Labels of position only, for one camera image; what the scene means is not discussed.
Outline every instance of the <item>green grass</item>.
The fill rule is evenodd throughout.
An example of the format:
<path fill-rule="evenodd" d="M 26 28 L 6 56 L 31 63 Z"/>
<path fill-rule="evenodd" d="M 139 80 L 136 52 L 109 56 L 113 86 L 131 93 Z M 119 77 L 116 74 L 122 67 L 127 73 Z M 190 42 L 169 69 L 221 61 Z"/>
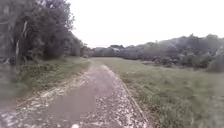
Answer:
<path fill-rule="evenodd" d="M 24 96 L 54 87 L 57 85 L 55 83 L 80 74 L 88 64 L 86 59 L 72 57 L 64 60 L 27 63 L 19 69 L 15 81 L 17 93 L 19 96 Z"/>
<path fill-rule="evenodd" d="M 93 60 L 104 63 L 121 77 L 141 108 L 154 115 L 158 127 L 212 127 L 209 110 L 214 96 L 212 78 L 215 74 L 154 67 L 119 58 Z"/>

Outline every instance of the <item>foliage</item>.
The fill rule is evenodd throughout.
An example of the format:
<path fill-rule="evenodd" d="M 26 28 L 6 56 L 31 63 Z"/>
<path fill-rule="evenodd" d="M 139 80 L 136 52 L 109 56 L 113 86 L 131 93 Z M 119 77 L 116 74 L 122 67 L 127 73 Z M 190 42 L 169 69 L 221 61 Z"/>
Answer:
<path fill-rule="evenodd" d="M 80 55 L 83 43 L 70 32 L 74 16 L 66 0 L 2 0 L 0 6 L 1 58 L 23 63 Z"/>
<path fill-rule="evenodd" d="M 156 65 L 167 67 L 178 65 L 193 68 L 208 68 L 216 57 L 216 52 L 224 45 L 224 40 L 215 35 L 203 38 L 190 35 L 158 43 L 149 42 L 125 48 L 95 48 L 96 57 L 122 57 L 131 60 L 154 61 Z"/>
<path fill-rule="evenodd" d="M 224 71 L 224 48 L 220 47 L 217 51 L 214 60 L 209 64 L 208 71 L 223 72 Z"/>

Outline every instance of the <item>gravel path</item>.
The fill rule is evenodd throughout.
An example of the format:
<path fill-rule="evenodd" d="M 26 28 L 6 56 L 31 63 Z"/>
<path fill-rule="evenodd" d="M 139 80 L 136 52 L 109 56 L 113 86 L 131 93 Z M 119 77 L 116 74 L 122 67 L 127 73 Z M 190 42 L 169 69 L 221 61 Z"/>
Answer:
<path fill-rule="evenodd" d="M 25 104 L 1 112 L 0 128 L 150 128 L 125 86 L 106 66 L 93 63 Z"/>

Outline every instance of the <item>field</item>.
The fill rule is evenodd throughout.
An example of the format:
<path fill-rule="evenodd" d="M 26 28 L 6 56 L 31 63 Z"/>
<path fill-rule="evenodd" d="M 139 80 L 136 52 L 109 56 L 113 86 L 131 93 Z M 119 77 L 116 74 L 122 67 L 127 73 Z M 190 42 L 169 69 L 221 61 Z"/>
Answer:
<path fill-rule="evenodd" d="M 93 60 L 104 63 L 120 76 L 156 127 L 224 126 L 224 100 L 219 99 L 224 92 L 219 79 L 222 74 L 154 67 L 119 58 Z"/>
<path fill-rule="evenodd" d="M 0 77 L 0 103 L 54 87 L 57 82 L 81 73 L 88 64 L 86 59 L 71 57 L 29 62 L 14 70 L 2 66 L 0 73 L 5 77 Z"/>

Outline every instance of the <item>sky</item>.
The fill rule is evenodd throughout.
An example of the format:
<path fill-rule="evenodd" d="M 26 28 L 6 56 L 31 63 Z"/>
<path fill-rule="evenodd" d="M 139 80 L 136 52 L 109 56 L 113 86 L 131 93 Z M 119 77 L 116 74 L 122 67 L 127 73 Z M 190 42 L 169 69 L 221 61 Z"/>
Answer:
<path fill-rule="evenodd" d="M 138 45 L 194 34 L 224 37 L 223 0 L 68 0 L 73 33 L 89 47 Z"/>

